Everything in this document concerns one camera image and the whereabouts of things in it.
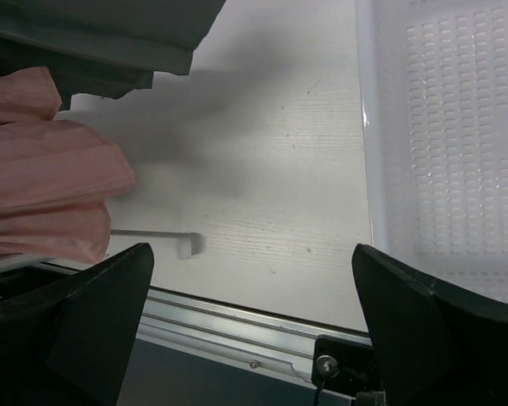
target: gray garment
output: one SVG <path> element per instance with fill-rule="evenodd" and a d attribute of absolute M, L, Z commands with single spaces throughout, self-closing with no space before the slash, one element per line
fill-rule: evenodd
<path fill-rule="evenodd" d="M 225 0 L 0 0 L 0 37 L 93 61 L 188 74 Z"/>
<path fill-rule="evenodd" d="M 48 66 L 64 98 L 147 89 L 153 71 L 190 72 L 224 2 L 0 0 L 0 75 Z"/>

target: pink garment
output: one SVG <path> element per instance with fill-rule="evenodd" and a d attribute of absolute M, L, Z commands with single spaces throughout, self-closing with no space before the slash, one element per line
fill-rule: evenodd
<path fill-rule="evenodd" d="M 108 247 L 108 196 L 135 175 L 94 129 L 52 119 L 60 97 L 46 68 L 0 78 L 0 255 L 100 261 Z"/>

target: metal edge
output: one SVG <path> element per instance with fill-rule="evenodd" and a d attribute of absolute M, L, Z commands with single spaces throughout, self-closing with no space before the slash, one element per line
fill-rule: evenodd
<path fill-rule="evenodd" d="M 0 255 L 0 273 L 22 268 L 23 266 L 32 266 L 51 259 L 46 256 L 30 254 Z"/>
<path fill-rule="evenodd" d="M 217 362 L 311 386 L 318 336 L 371 345 L 361 333 L 150 289 L 137 337 Z"/>
<path fill-rule="evenodd" d="M 373 246 L 388 250 L 386 225 L 385 184 L 383 151 L 380 139 L 378 113 L 378 75 L 374 36 L 373 4 L 370 0 L 356 0 L 356 44 L 359 66 L 359 89 L 362 109 L 365 174 L 367 180 L 367 204 Z"/>

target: black bracket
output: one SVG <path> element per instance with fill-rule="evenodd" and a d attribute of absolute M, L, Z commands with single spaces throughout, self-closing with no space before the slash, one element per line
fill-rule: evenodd
<path fill-rule="evenodd" d="M 314 345 L 312 383 L 324 390 L 355 398 L 359 392 L 380 390 L 373 348 L 320 336 Z"/>

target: white plastic basket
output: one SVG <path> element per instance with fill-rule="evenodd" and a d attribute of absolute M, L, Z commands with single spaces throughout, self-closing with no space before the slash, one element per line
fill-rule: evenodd
<path fill-rule="evenodd" d="M 508 1 L 356 9 L 375 246 L 508 302 Z"/>

